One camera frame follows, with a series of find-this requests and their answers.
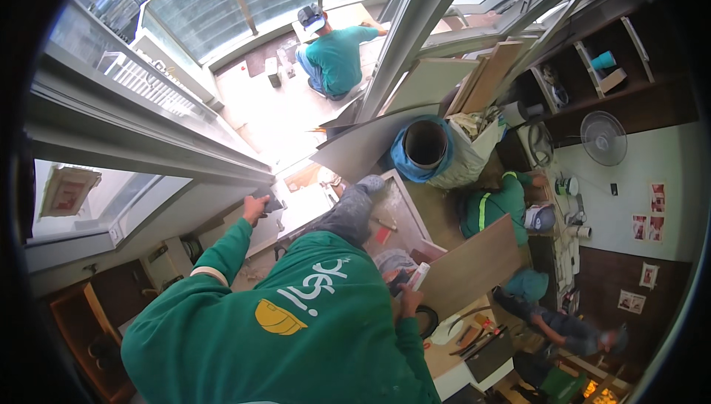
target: crocs shoe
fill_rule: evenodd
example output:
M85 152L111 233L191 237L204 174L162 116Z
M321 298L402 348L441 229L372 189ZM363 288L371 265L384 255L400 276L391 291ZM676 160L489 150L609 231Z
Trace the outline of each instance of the crocs shoe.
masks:
M370 174L360 179L360 182L356 185L365 186L365 189L368 194L375 194L381 189L385 188L385 181L377 174Z

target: reflective stripe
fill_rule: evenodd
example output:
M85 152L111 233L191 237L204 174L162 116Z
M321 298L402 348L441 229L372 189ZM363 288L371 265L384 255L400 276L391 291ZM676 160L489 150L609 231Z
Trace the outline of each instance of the reflective stripe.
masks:
M486 204L486 198L488 198L491 193L486 193L484 197L479 201L479 231L484 230L484 205Z
M220 271L219 271L217 268L213 268L213 267L197 267L197 268L195 268L195 269L193 270L192 273L190 273L191 276L200 275L200 274L208 275L208 276L214 277L215 279L219 280L219 281L220 281L220 284L224 285L225 287L229 287L229 286L230 286L230 284L227 283L227 278L225 277L225 275L223 275L222 273L220 273Z

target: yellow hard hat logo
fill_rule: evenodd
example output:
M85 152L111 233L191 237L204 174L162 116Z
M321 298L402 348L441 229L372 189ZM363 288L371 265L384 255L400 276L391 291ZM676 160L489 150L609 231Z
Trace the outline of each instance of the yellow hard hat logo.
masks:
M254 317L257 318L257 322L264 330L283 336L294 334L301 328L308 327L293 314L266 299L260 300L260 303L257 304Z

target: green sweatshirt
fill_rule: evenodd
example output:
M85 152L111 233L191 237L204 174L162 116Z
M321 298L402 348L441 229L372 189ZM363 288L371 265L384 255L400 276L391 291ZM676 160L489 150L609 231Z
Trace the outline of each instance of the green sweatshirt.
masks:
M367 253L308 233L233 293L251 234L241 218L128 328L121 358L148 403L440 402L417 321L393 326Z
M469 239L506 213L510 213L517 244L521 246L527 243L528 231L523 226L526 204L523 201L522 184L530 185L532 182L533 179L527 174L507 171L503 173L500 192L489 194L477 191L469 196L466 200L467 217L459 223L464 237Z

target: teal cup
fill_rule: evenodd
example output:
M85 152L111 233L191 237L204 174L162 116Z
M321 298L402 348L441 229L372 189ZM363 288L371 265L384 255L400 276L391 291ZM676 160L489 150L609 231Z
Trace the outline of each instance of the teal cup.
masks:
M599 71L600 69L605 68L611 68L612 66L615 66L617 64L615 58L612 56L612 53L610 51L601 53L595 59L592 59L590 62L592 63L592 69L594 69L595 71Z

